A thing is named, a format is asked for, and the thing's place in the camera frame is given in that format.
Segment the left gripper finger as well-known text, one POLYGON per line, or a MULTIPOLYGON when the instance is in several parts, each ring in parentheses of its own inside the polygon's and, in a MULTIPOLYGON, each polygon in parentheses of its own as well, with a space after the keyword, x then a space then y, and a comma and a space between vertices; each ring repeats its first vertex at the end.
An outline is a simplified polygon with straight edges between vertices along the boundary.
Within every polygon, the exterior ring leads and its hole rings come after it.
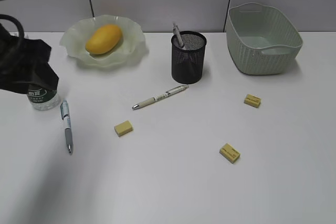
POLYGON ((57 90, 59 77, 49 63, 37 63, 32 71, 31 85, 47 90, 57 90))

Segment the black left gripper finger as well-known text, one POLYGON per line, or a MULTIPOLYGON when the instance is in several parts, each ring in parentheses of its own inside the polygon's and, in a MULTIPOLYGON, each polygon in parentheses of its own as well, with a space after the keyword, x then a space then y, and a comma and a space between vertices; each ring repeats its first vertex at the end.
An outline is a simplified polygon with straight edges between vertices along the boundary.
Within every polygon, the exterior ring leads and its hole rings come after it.
POLYGON ((41 39, 25 39, 25 54, 31 60, 48 63, 51 47, 41 39))

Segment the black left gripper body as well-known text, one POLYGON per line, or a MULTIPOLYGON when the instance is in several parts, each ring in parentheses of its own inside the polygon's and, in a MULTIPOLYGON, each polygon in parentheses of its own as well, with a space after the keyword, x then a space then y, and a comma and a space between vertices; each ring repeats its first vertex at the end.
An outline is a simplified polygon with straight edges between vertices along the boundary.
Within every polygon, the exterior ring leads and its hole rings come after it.
POLYGON ((17 36, 1 26, 1 89, 26 95, 32 82, 34 41, 25 38, 20 22, 13 24, 17 36))

